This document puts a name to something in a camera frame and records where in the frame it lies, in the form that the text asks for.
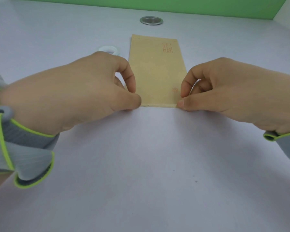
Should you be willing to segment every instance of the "gray sleeve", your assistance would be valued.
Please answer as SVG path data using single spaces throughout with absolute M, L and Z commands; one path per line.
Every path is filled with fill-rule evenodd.
M 286 154 L 286 156 L 290 159 L 290 134 L 286 135 L 278 135 L 276 132 L 265 132 L 264 138 L 268 141 L 274 142 L 280 146 L 282 151 Z
M 6 83 L 0 76 L 0 89 Z M 58 137 L 28 132 L 0 113 L 0 173 L 15 171 L 15 184 L 28 188 L 43 180 L 53 166 L 52 152 Z

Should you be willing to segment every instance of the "kraft paper envelope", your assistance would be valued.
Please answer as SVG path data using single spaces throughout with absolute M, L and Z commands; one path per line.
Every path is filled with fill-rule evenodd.
M 176 107 L 187 74 L 176 39 L 132 35 L 129 63 L 142 106 Z

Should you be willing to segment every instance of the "person's left hand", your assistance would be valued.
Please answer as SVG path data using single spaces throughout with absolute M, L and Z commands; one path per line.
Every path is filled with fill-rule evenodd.
M 115 72 L 121 73 L 128 91 Z M 115 111 L 138 108 L 141 97 L 135 89 L 127 60 L 96 52 L 12 83 L 0 91 L 0 105 L 10 106 L 25 127 L 56 135 Z

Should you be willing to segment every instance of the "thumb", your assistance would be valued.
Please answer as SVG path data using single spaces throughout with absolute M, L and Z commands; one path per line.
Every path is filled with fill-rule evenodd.
M 183 110 L 196 111 L 219 111 L 220 104 L 218 102 L 219 96 L 213 90 L 192 94 L 177 102 L 177 107 Z
M 111 104 L 111 107 L 114 111 L 134 110 L 139 108 L 142 99 L 138 94 L 131 93 L 118 86 L 116 87 L 116 96 L 114 96 Z

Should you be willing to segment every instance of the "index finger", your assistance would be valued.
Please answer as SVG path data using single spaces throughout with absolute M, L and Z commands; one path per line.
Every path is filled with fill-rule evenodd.
M 120 56 L 116 56 L 116 59 L 118 62 L 116 72 L 119 72 L 122 75 L 126 83 L 127 89 L 130 92 L 135 93 L 136 90 L 135 77 L 129 62 L 125 58 Z
M 190 94 L 192 87 L 198 80 L 205 78 L 204 71 L 208 63 L 209 62 L 201 63 L 189 70 L 181 85 L 182 98 L 187 97 Z

